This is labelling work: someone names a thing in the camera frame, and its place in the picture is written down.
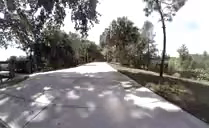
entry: paved path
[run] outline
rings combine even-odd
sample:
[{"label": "paved path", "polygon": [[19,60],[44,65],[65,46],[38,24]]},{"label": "paved path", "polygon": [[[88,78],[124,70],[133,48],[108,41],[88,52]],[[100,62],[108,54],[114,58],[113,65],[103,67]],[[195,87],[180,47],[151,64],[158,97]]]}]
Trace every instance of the paved path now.
[{"label": "paved path", "polygon": [[0,90],[0,118],[11,128],[206,128],[207,125],[107,63],[33,74]]}]

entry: treeline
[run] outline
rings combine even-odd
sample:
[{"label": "treeline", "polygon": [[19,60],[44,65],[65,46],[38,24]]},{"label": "treeline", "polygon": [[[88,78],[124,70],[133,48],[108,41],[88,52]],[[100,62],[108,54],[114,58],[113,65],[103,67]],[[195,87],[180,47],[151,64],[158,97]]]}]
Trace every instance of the treeline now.
[{"label": "treeline", "polygon": [[27,57],[12,56],[10,59],[21,62],[27,59],[31,61],[33,70],[68,68],[104,59],[101,48],[94,42],[82,38],[79,34],[66,33],[55,27],[44,30],[40,42],[28,47],[29,50],[25,50]]},{"label": "treeline", "polygon": [[146,21],[138,28],[127,17],[113,20],[109,27],[100,35],[102,53],[108,62],[119,62],[141,68],[149,67],[151,59],[157,58],[154,41],[154,26]]},{"label": "treeline", "polygon": [[177,52],[179,58],[169,61],[169,73],[179,73],[180,77],[209,81],[209,54],[190,54],[189,49],[183,44]]}]

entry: tree trunk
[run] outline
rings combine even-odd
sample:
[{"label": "tree trunk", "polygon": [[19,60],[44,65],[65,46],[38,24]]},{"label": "tree trunk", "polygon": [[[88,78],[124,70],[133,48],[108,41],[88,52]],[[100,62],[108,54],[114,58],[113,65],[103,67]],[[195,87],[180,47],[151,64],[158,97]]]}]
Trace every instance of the tree trunk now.
[{"label": "tree trunk", "polygon": [[162,77],[164,73],[164,61],[165,61],[165,52],[166,52],[166,27],[165,27],[164,16],[162,14],[162,9],[161,9],[161,6],[159,5],[158,0],[156,1],[156,3],[158,6],[158,12],[161,16],[162,30],[163,30],[163,50],[162,50],[162,60],[161,60],[161,66],[160,66],[160,72],[159,72],[160,77]]}]

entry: grass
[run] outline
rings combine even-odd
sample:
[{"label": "grass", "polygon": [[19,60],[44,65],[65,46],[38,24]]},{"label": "grass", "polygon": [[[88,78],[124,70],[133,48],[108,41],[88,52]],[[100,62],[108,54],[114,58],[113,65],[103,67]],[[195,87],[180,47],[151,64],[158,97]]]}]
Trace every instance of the grass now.
[{"label": "grass", "polygon": [[154,72],[116,64],[110,65],[140,85],[151,89],[200,120],[209,123],[209,85],[171,76],[160,78]]}]

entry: distant tree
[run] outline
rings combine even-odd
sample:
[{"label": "distant tree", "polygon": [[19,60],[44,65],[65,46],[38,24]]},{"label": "distant tree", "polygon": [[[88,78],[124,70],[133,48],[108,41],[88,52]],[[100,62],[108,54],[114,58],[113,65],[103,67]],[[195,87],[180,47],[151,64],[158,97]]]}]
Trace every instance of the distant tree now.
[{"label": "distant tree", "polygon": [[126,46],[138,42],[139,38],[139,29],[127,17],[117,18],[109,26],[108,45],[116,48],[116,60],[122,64],[127,63]]},{"label": "distant tree", "polygon": [[207,57],[207,51],[203,52],[204,57]]},{"label": "distant tree", "polygon": [[162,22],[163,30],[163,51],[162,61],[160,68],[160,76],[163,75],[164,60],[166,53],[166,25],[165,21],[172,21],[172,17],[176,12],[185,4],[186,0],[143,0],[146,3],[144,8],[145,15],[149,16],[152,12],[158,12],[160,15],[160,21]]},{"label": "distant tree", "polygon": [[44,43],[40,43],[41,58],[45,58],[54,69],[74,65],[74,50],[68,34],[51,29],[44,32]]},{"label": "distant tree", "polygon": [[184,69],[187,69],[191,66],[191,63],[193,61],[192,56],[189,54],[189,50],[186,47],[185,44],[183,44],[177,52],[179,53],[180,57],[180,64]]}]

